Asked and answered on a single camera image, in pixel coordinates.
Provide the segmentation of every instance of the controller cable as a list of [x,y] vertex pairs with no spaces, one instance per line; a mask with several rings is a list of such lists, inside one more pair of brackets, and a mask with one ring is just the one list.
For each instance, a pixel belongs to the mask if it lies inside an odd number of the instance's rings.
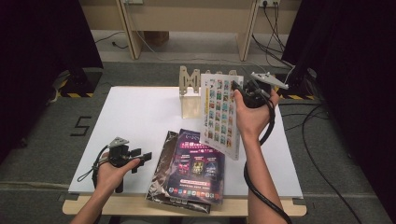
[[[262,139],[260,140],[260,145],[262,146],[262,144],[268,139],[268,137],[270,136],[272,130],[274,129],[275,126],[275,109],[274,109],[274,103],[271,100],[267,100],[267,98],[262,94],[262,90],[259,87],[259,84],[254,80],[251,79],[251,81],[254,83],[254,85],[256,86],[256,91],[258,92],[259,95],[262,96],[262,98],[265,101],[265,104],[268,106],[269,109],[269,113],[270,113],[270,121],[268,124],[268,129],[265,132],[264,136],[262,137]],[[288,216],[288,214],[285,213],[285,211],[283,211],[281,208],[279,208],[276,204],[274,204],[273,202],[271,202],[269,199],[267,199],[264,195],[262,195],[257,189],[256,187],[253,185],[253,183],[250,180],[250,177],[248,175],[248,162],[245,162],[245,168],[244,168],[244,178],[245,181],[247,183],[248,188],[251,190],[251,192],[253,192],[254,195],[256,195],[256,197],[258,199],[260,199],[263,203],[267,204],[270,208],[272,208],[275,212],[277,212],[280,216],[283,217],[283,219],[286,220],[286,222],[288,224],[291,224],[291,219]]]

